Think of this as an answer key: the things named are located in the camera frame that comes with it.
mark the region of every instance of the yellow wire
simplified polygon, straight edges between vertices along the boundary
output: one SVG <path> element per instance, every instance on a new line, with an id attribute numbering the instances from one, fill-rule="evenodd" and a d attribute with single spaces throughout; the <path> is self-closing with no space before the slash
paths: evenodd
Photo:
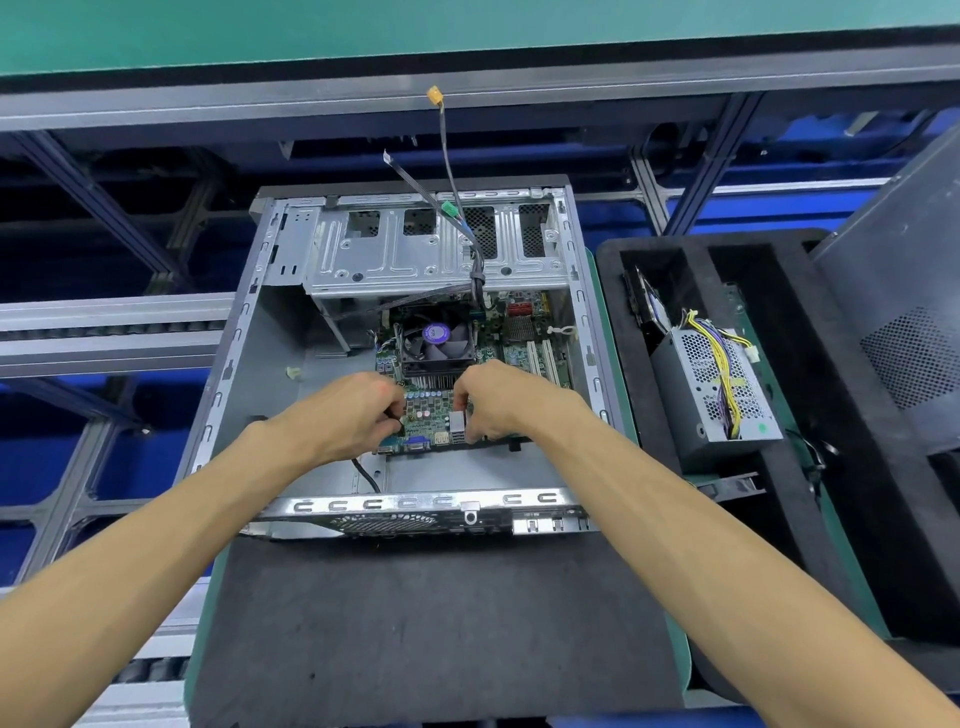
<path id="1" fill-rule="evenodd" d="M 716 362 L 717 372 L 720 374 L 720 386 L 723 387 L 724 395 L 727 399 L 727 406 L 730 409 L 730 439 L 734 440 L 740 435 L 740 422 L 743 420 L 743 415 L 740 412 L 740 405 L 737 404 L 736 397 L 733 396 L 733 387 L 731 385 L 730 374 L 730 357 L 727 354 L 727 350 L 720 346 L 716 338 L 711 336 L 710 333 L 696 321 L 697 313 L 698 312 L 696 310 L 687 311 L 686 323 L 695 331 L 698 331 L 700 334 L 705 336 L 710 344 L 710 350 L 713 353 L 713 360 Z"/>

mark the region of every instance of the hand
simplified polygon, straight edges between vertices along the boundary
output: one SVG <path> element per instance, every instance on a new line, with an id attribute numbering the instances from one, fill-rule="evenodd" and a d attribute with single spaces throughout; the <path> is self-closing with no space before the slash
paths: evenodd
<path id="1" fill-rule="evenodd" d="M 467 409 L 468 397 L 473 402 L 467 425 L 471 443 L 484 436 L 495 440 L 510 434 L 536 440 L 546 423 L 584 410 L 592 414 L 576 392 L 496 359 L 470 367 L 457 379 L 453 408 Z"/>
<path id="2" fill-rule="evenodd" d="M 384 414 L 387 410 L 397 419 Z M 283 456 L 306 473 L 377 449 L 400 430 L 403 389 L 392 379 L 361 372 L 327 384 L 263 423 Z"/>

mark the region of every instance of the white expansion slot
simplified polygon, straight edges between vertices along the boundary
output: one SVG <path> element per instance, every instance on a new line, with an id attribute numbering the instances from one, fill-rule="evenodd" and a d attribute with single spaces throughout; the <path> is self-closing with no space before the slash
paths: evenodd
<path id="1" fill-rule="evenodd" d="M 537 344 L 532 341 L 527 342 L 527 358 L 530 360 L 530 373 L 542 376 L 540 372 L 540 355 L 537 354 Z"/>
<path id="2" fill-rule="evenodd" d="M 543 339 L 540 347 L 543 349 L 543 369 L 546 371 L 546 378 L 560 386 L 560 375 L 557 374 L 557 359 L 553 355 L 553 344 L 548 339 Z"/>

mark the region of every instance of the yellow connector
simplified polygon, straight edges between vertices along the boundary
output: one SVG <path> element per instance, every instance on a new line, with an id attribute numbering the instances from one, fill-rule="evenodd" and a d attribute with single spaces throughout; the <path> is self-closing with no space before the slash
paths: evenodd
<path id="1" fill-rule="evenodd" d="M 440 104 L 444 102 L 444 95 L 434 85 L 430 86 L 427 89 L 426 97 L 430 99 L 430 101 L 433 103 L 435 107 L 438 107 Z"/>

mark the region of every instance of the forearm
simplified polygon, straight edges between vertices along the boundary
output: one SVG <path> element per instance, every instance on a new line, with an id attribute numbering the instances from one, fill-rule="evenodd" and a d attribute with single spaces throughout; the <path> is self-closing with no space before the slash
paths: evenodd
<path id="1" fill-rule="evenodd" d="M 771 721 L 960 724 L 941 693 L 757 534 L 584 407 L 547 414 L 533 439 L 664 608 Z"/>
<path id="2" fill-rule="evenodd" d="M 297 473 L 248 430 L 202 470 L 70 551 L 0 602 L 10 725 L 72 725 Z"/>

